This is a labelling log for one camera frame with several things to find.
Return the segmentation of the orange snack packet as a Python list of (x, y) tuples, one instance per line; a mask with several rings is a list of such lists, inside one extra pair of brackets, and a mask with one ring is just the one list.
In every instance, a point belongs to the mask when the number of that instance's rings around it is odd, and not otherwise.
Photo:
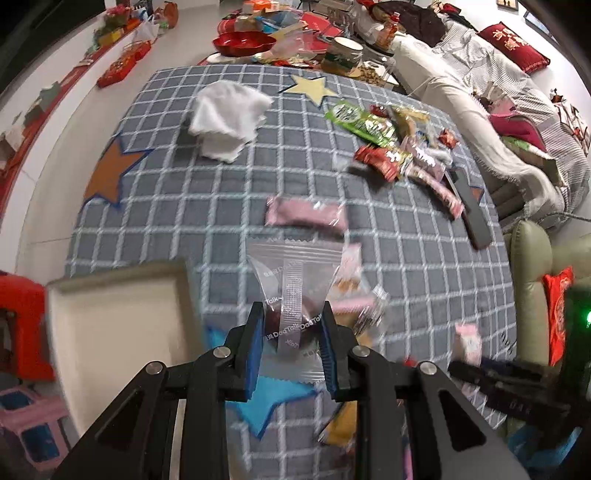
[(318, 442), (342, 449), (353, 447), (356, 438), (356, 415), (358, 415), (356, 401), (339, 405), (329, 423), (318, 434)]

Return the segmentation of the clear date snack packet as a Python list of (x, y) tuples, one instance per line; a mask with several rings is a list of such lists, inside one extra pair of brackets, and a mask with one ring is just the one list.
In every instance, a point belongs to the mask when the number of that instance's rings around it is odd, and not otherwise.
[(343, 251), (342, 243), (331, 241), (247, 243), (263, 293), (263, 375), (302, 383), (324, 378), (318, 330)]

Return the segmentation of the small pink candy packet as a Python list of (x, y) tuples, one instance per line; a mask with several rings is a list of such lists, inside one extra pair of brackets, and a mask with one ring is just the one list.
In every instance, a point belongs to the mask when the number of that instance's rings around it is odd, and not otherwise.
[(454, 332), (452, 358), (472, 366), (482, 361), (482, 339), (474, 323), (457, 323)]

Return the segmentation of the pink plastic stool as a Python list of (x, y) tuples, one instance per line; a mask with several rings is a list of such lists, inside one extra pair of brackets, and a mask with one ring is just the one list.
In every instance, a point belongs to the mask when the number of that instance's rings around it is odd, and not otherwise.
[(60, 396), (25, 386), (1, 391), (1, 427), (16, 436), (25, 459), (39, 472), (57, 468), (69, 452), (60, 421), (68, 416)]

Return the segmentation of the cream storage tray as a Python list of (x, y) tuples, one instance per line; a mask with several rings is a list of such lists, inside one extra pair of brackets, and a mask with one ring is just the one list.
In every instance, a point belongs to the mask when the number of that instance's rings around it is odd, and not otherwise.
[(52, 362), (77, 433), (83, 434), (147, 363), (174, 366), (204, 351), (194, 293), (183, 259), (47, 285)]

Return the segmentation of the pink white biscuit packet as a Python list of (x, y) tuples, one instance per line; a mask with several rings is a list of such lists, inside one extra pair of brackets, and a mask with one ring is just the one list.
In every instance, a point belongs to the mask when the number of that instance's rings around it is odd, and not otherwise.
[(344, 295), (355, 292), (362, 283), (363, 261), (362, 246), (349, 244), (342, 250), (341, 265), (332, 282), (331, 293)]

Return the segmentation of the red plastic stool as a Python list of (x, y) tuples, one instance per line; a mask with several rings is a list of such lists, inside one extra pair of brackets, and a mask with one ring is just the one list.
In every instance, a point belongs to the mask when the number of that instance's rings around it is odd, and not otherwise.
[(31, 382), (53, 382), (45, 317), (45, 288), (1, 272), (1, 371)]

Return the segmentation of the black remote control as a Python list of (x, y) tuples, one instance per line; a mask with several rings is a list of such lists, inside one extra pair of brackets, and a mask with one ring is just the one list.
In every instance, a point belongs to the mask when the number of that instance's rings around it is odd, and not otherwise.
[(447, 170), (447, 181), (452, 191), (460, 198), (464, 205), (462, 219), (473, 248), (477, 251), (489, 247), (493, 240), (492, 231), (480, 206), (484, 190), (472, 188), (468, 182), (466, 172), (460, 167)]

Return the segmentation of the long pink snack bar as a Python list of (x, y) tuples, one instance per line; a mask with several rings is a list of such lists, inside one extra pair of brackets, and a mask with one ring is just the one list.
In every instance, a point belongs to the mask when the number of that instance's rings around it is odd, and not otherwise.
[(340, 203), (272, 196), (266, 200), (266, 226), (301, 226), (342, 235), (349, 228), (346, 207)]

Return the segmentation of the grey checked tablecloth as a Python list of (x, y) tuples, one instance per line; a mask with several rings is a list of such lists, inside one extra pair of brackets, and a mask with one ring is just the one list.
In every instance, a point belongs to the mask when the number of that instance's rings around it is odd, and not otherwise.
[[(465, 224), (451, 220), (422, 185), (380, 186), (362, 169), (339, 169), (361, 140), (328, 119), (331, 100), (315, 106), (291, 92), (298, 71), (257, 65), (194, 66), (152, 75), (123, 116), (116, 135), (125, 150), (147, 157), (122, 177), (119, 206), (84, 203), (71, 237), (69, 276), (182, 257), (197, 288), (201, 319), (228, 330), (260, 297), (245, 256), (250, 238), (311, 240), (306, 228), (269, 227), (273, 195), (341, 202), (359, 244), (363, 274), (391, 297), (379, 349), (393, 359), (446, 364), (452, 330), (473, 322), (484, 353), (502, 359), (516, 338), (508, 254), (489, 198), (481, 203), (492, 244), (476, 250)], [(245, 84), (273, 99), (256, 139), (230, 164), (201, 156), (188, 132), (197, 93), (218, 80)]]

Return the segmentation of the white sofa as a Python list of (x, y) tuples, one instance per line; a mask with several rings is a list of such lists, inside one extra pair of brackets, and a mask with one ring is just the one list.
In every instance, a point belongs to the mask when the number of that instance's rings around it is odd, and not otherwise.
[(452, 20), (435, 46), (404, 33), (391, 47), (408, 95), (456, 124), (502, 226), (531, 219), (546, 230), (562, 227), (589, 193), (590, 165), (531, 77)]

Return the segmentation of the red snack packet in pile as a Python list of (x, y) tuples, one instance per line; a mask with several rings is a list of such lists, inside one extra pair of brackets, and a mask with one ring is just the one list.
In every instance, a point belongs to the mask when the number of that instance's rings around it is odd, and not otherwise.
[(353, 159), (377, 170), (383, 178), (392, 183), (402, 173), (404, 165), (411, 155), (397, 147), (392, 149), (383, 147), (362, 146), (356, 150)]

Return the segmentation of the green snack packet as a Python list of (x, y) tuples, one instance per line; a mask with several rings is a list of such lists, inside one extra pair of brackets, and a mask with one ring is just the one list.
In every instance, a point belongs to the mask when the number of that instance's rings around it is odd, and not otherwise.
[(338, 102), (325, 113), (325, 118), (381, 148), (397, 147), (399, 144), (397, 130), (391, 120), (363, 110), (352, 103)]

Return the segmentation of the white folded cloth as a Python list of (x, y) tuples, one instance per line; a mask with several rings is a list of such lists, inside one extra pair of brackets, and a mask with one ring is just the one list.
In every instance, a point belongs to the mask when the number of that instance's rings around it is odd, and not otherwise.
[(229, 80), (218, 80), (195, 95), (188, 133), (197, 139), (199, 154), (231, 164), (247, 143), (256, 140), (273, 98)]

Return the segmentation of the red gift box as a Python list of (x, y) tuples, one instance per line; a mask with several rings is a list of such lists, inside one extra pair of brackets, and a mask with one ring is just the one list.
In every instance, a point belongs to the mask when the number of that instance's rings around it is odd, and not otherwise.
[(98, 88), (106, 88), (112, 84), (119, 83), (125, 79), (129, 72), (135, 67), (136, 60), (133, 55), (123, 55), (114, 61), (107, 70), (97, 79)]

